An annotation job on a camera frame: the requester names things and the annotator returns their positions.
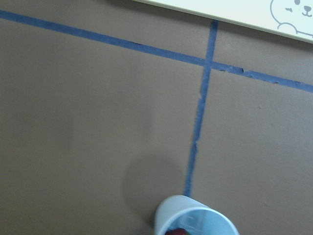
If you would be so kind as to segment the light blue cup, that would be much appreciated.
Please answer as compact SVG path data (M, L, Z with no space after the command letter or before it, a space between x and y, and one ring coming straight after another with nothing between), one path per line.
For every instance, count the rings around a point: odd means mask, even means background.
M164 235L175 229L185 229L188 235L239 234L225 215L184 195L168 197L155 213L155 235Z

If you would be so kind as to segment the red strawberry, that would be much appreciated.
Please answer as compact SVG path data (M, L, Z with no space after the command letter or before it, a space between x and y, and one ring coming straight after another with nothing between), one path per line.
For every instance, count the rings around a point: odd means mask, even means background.
M176 228L168 230L165 235L188 235L188 232L184 228Z

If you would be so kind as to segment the cream bear tray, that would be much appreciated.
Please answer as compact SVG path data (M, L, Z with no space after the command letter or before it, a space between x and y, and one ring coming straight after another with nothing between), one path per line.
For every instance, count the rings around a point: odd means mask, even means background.
M313 42L311 0L145 0L144 4Z

